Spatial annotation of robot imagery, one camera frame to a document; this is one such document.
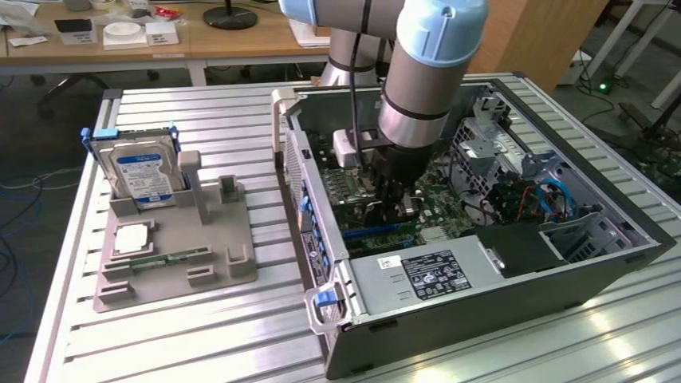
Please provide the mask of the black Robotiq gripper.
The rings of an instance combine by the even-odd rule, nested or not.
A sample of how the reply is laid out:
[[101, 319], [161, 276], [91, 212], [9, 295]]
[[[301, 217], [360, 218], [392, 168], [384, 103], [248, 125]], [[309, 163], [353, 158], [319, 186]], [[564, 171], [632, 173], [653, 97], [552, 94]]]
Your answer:
[[416, 181], [425, 174], [425, 149], [393, 145], [381, 147], [372, 157], [372, 177], [379, 199], [377, 217], [384, 223], [416, 219], [423, 201], [412, 196]]

